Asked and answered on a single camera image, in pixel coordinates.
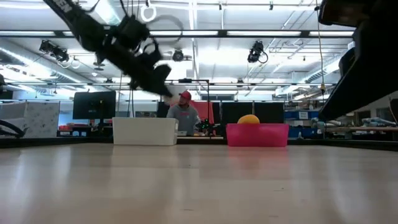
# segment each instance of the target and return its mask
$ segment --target red cap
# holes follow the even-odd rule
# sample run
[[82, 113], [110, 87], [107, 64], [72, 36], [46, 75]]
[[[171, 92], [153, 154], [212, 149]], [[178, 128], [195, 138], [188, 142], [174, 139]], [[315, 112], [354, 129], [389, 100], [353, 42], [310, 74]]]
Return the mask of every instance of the red cap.
[[185, 90], [184, 92], [180, 93], [180, 96], [184, 97], [187, 100], [191, 100], [191, 98], [192, 98], [191, 93], [188, 92], [187, 90]]

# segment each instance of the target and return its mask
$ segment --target pink bin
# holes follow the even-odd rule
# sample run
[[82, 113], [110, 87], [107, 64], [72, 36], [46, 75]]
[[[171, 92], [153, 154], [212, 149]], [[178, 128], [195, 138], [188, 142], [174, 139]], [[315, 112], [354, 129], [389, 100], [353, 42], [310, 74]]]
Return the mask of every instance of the pink bin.
[[288, 124], [227, 124], [228, 146], [285, 147]]

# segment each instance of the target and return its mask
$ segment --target ceiling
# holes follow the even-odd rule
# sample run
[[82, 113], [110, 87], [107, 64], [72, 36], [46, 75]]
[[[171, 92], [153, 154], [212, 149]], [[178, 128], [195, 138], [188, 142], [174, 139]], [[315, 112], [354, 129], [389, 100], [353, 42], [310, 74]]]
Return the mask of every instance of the ceiling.
[[[96, 1], [80, 1], [84, 8], [90, 8]], [[156, 10], [156, 17], [171, 15], [177, 17], [183, 24], [184, 30], [317, 30], [317, 13], [313, 10], [315, 0], [273, 0], [273, 9], [269, 10], [270, 1], [255, 0], [157, 0], [149, 1]], [[104, 10], [100, 4], [108, 4]], [[146, 1], [124, 1], [127, 11], [134, 12], [142, 21], [141, 11], [145, 9]], [[100, 0], [95, 12], [91, 14], [100, 23], [110, 23], [106, 19], [109, 11], [122, 18], [124, 11], [119, 0]], [[43, 1], [39, 0], [5, 0], [0, 2], [0, 34], [2, 30], [69, 30], [65, 23]], [[144, 16], [150, 17], [151, 10], [145, 10]], [[148, 25], [150, 30], [177, 30], [178, 27], [170, 21], [160, 20]], [[323, 26], [320, 30], [348, 30], [347, 27]], [[49, 55], [42, 55], [39, 46], [40, 37], [1, 37], [0, 48], [21, 55], [35, 63], [45, 65], [51, 71], [62, 71], [66, 77], [73, 77], [81, 82], [103, 83], [107, 78], [120, 82], [121, 71], [105, 61], [103, 71], [94, 70], [95, 57], [93, 52], [84, 50], [77, 40], [71, 38], [45, 38], [51, 43], [68, 50], [74, 61], [62, 63]], [[265, 64], [248, 63], [249, 49], [256, 40], [263, 41], [268, 52], [269, 60]], [[184, 55], [194, 56], [192, 60], [173, 62], [167, 60], [173, 71], [168, 79], [200, 78], [211, 82], [236, 82], [243, 78], [251, 83], [303, 83], [303, 80], [321, 69], [321, 59], [324, 66], [335, 63], [347, 51], [352, 38], [182, 38], [175, 44], [162, 42], [170, 39], [158, 39], [160, 49], [166, 58], [175, 49], [182, 49]], [[340, 79], [338, 67], [334, 67], [325, 75], [325, 83], [337, 83]], [[122, 82], [128, 82], [128, 77], [122, 76]], [[321, 83], [321, 78], [312, 83]], [[233, 90], [236, 86], [215, 86], [217, 90]], [[250, 94], [255, 95], [258, 90], [272, 90], [286, 88], [280, 85], [248, 87]], [[108, 89], [119, 89], [109, 86]], [[293, 88], [288, 93], [300, 95], [306, 92], [319, 91], [317, 86]]]

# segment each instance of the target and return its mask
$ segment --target gray shirt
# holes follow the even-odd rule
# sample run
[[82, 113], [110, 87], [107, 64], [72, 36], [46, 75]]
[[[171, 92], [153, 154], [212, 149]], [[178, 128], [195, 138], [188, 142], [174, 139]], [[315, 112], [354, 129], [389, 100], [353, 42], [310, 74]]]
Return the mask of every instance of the gray shirt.
[[167, 113], [168, 118], [175, 118], [178, 120], [178, 130], [186, 131], [187, 135], [195, 133], [195, 125], [200, 123], [198, 111], [193, 107], [181, 108], [179, 105], [170, 107]]

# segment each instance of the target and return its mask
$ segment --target person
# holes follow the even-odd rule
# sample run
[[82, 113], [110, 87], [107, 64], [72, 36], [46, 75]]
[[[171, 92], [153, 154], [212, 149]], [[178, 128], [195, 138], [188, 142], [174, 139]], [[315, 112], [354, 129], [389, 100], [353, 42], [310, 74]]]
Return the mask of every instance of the person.
[[169, 112], [167, 112], [168, 118], [178, 120], [178, 130], [186, 131], [189, 136], [197, 133], [196, 125], [200, 123], [198, 111], [193, 106], [190, 106], [191, 99], [190, 92], [184, 91], [180, 93], [178, 104], [171, 106]]

